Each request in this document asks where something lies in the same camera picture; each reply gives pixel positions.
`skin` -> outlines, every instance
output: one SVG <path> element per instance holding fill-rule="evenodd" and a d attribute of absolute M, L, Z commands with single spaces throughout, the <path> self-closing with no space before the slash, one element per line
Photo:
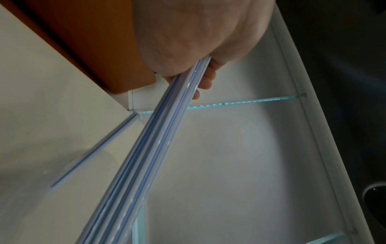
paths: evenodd
<path fill-rule="evenodd" d="M 144 60 L 170 83 L 210 55 L 199 88 L 210 89 L 216 71 L 246 55 L 261 39 L 274 0 L 133 0 L 134 27 Z M 193 99 L 199 98 L 197 91 Z"/>

